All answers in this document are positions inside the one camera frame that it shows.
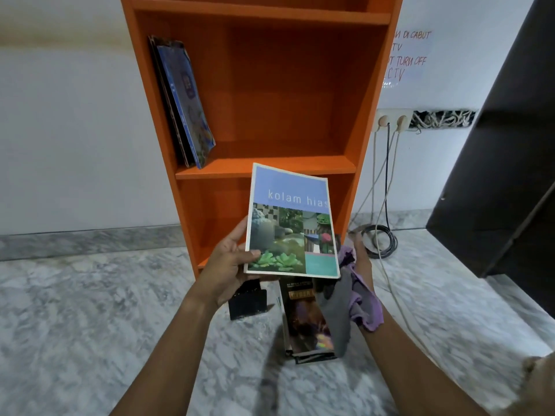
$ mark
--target marble floor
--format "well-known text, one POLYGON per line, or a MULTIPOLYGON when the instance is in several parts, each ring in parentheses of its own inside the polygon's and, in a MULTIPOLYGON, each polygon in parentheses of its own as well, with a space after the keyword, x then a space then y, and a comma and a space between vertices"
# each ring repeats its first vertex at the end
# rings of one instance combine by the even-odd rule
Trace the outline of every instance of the marble floor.
MULTIPOLYGON (((384 267, 400 309, 374 263, 380 299, 477 402, 505 406, 522 358, 551 351, 555 322, 506 280, 475 278, 426 230, 396 234, 384 267)), ((178 247, 0 262, 0 413, 110 412, 192 282, 178 247)), ((397 414, 356 329, 341 360, 286 359, 276 286, 266 288, 266 314, 216 314, 188 414, 397 414)))

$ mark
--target book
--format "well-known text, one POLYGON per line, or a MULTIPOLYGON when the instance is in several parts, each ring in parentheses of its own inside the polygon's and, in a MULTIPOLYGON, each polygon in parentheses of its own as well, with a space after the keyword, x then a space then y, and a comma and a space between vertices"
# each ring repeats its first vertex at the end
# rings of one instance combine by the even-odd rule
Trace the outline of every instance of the book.
POLYGON ((279 279, 285 352, 296 363, 334 359, 330 330, 322 315, 312 280, 287 276, 279 279))
POLYGON ((179 118, 177 106, 175 105, 175 101, 171 94, 171 87, 168 83, 168 78, 164 73, 164 66, 162 65, 162 60, 160 59, 160 54, 158 53, 158 48, 156 47, 158 41, 160 40, 155 36, 149 36, 148 41, 150 54, 154 62, 154 71, 156 72, 158 87, 164 95, 164 111, 168 121, 171 123, 170 136, 174 146, 175 155, 177 157, 177 164, 190 167, 194 164, 195 158, 193 156, 193 152, 191 151, 191 146, 186 138, 185 128, 179 118))
POLYGON ((156 38, 155 42, 194 162, 201 169, 216 142, 200 103, 191 60, 182 42, 160 38, 156 38))
POLYGON ((245 273, 339 278, 328 180, 253 164, 245 273))

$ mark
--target blue book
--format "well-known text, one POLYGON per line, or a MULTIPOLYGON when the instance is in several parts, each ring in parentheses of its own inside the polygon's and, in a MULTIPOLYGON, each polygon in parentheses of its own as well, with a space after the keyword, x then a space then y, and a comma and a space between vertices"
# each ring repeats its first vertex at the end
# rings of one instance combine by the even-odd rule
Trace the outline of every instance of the blue book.
POLYGON ((156 47, 195 163, 201 169, 216 142, 200 103, 191 60, 181 42, 158 40, 156 47))
POLYGON ((253 164, 245 273, 339 278, 327 178, 253 164))

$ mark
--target power outlet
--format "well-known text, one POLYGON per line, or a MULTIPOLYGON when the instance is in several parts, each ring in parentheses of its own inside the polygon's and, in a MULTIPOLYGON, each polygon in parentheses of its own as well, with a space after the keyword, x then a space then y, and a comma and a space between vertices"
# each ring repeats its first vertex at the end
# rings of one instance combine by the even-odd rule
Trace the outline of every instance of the power outlet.
MULTIPOLYGON (((376 117, 374 118, 374 128, 377 127, 377 123, 379 122, 380 118, 387 115, 387 121, 390 123, 391 132, 397 130, 397 121, 403 115, 406 116, 406 128, 408 128, 409 123, 412 119, 412 109, 378 109, 376 111, 376 117)), ((387 131, 387 127, 379 127, 378 131, 387 131)))

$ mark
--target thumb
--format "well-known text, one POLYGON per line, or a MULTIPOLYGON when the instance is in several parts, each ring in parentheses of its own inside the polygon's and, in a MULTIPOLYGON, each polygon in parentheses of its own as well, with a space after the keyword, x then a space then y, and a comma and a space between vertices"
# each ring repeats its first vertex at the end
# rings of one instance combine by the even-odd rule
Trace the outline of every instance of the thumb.
POLYGON ((232 252, 233 264, 252 263, 260 257, 260 250, 234 251, 232 252))

